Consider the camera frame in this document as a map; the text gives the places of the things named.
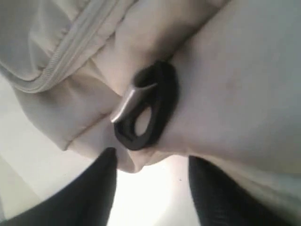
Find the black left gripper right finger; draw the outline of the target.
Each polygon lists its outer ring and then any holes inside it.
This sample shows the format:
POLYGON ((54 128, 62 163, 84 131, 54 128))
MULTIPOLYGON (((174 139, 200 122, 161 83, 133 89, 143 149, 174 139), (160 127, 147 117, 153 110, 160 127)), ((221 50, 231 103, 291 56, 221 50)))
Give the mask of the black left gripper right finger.
POLYGON ((189 185, 202 226, 299 226, 301 176, 189 156, 189 185))

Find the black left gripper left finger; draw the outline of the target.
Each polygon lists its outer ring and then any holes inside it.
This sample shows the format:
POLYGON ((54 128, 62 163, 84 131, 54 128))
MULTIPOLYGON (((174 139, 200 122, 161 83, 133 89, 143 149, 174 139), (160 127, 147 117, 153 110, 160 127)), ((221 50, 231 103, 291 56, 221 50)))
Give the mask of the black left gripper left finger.
POLYGON ((74 181, 2 226, 105 226, 117 182, 116 149, 106 148, 74 181))

